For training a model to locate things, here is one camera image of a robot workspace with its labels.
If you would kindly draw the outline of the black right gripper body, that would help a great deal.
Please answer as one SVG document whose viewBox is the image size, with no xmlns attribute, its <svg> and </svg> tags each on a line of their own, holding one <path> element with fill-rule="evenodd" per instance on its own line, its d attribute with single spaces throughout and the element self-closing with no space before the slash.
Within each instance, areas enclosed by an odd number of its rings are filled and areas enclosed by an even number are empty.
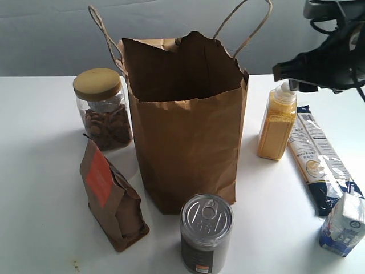
<svg viewBox="0 0 365 274">
<path fill-rule="evenodd" d="M 306 58 L 305 81 L 338 94 L 356 89 L 364 93 L 364 21 L 337 29 L 317 48 L 297 55 Z"/>
</svg>

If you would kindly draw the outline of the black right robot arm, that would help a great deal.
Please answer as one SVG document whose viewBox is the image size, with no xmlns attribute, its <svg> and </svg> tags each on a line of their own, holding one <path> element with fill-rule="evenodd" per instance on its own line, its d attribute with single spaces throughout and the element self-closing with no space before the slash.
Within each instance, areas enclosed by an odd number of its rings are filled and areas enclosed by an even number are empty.
<svg viewBox="0 0 365 274">
<path fill-rule="evenodd" d="M 351 88 L 364 97 L 364 1 L 306 1 L 303 16 L 326 34 L 317 48 L 273 67 L 275 81 L 289 80 L 300 92 Z"/>
</svg>

